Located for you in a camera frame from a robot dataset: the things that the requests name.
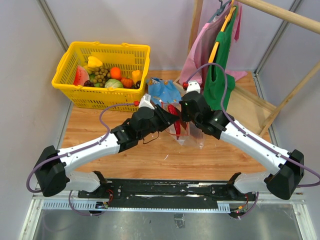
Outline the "clear zip top bag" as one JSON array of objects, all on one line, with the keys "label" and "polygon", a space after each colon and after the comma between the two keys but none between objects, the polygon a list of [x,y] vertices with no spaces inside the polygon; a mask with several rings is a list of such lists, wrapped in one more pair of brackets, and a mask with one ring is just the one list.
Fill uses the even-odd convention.
[{"label": "clear zip top bag", "polygon": [[164,103],[160,105],[167,112],[179,117],[173,125],[168,127],[165,132],[168,133],[181,146],[202,149],[205,143],[204,134],[192,122],[182,121],[182,108],[178,102]]}]

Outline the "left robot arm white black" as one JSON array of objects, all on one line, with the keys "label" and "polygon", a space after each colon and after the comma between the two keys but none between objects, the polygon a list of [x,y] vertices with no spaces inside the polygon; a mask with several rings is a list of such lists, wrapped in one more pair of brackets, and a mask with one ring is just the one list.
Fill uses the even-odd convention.
[{"label": "left robot arm white black", "polygon": [[30,176],[27,178],[27,189],[32,193],[42,193],[44,197],[69,190],[86,191],[101,198],[107,193],[104,178],[99,173],[78,172],[76,169],[100,157],[131,149],[149,134],[163,132],[178,120],[177,115],[159,105],[142,106],[122,124],[108,128],[101,137],[69,148],[47,146],[30,173],[30,176],[35,175],[40,189],[31,189]]}]

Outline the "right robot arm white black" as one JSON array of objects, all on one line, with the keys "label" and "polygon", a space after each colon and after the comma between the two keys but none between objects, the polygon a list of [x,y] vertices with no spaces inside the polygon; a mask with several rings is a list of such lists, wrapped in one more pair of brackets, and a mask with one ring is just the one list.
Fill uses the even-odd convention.
[{"label": "right robot arm white black", "polygon": [[288,152],[252,133],[222,110],[211,110],[203,95],[197,91],[186,93],[180,101],[182,120],[192,122],[204,134],[229,143],[265,167],[264,172],[236,173],[226,188],[232,200],[250,192],[270,192],[289,200],[304,176],[304,155]]}]

